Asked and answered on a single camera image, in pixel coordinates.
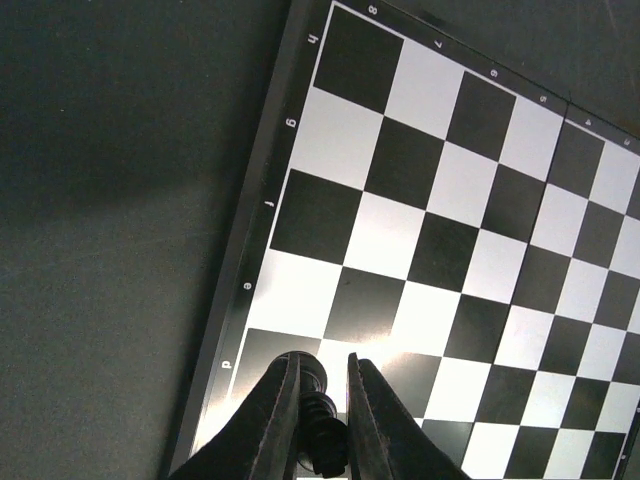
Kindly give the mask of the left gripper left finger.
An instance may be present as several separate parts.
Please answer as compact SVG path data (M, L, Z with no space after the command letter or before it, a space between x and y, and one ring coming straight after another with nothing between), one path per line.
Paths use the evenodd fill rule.
M170 477L281 480L294 477L300 355L276 358L223 429Z

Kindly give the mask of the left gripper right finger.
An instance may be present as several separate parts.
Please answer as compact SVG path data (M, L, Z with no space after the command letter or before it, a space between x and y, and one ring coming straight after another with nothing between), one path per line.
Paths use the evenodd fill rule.
M348 356L348 450L353 479L466 479L417 425L369 359Z

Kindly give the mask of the black chess piece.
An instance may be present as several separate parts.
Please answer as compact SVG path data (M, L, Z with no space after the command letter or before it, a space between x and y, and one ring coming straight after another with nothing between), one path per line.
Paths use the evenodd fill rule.
M284 360L291 354L300 360L297 462L324 479L341 476L348 464L347 425L337 417L336 405L326 394L326 370L305 351L285 352L276 359Z

